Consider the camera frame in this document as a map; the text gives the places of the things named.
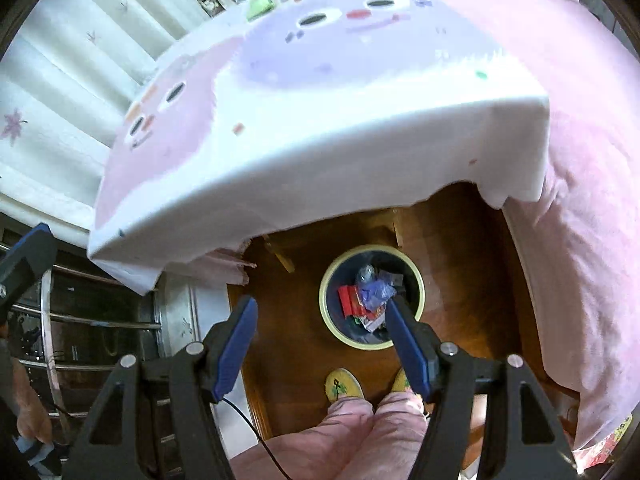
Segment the person's left hand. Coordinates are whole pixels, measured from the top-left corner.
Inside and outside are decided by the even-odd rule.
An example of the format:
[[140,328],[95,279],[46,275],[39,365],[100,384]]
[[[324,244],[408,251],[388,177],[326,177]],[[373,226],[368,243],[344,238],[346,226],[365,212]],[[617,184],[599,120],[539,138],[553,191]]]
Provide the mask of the person's left hand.
[[11,360],[13,368],[13,400],[17,406],[17,430],[28,440],[51,444],[52,425],[48,411],[30,384],[26,368],[18,359]]

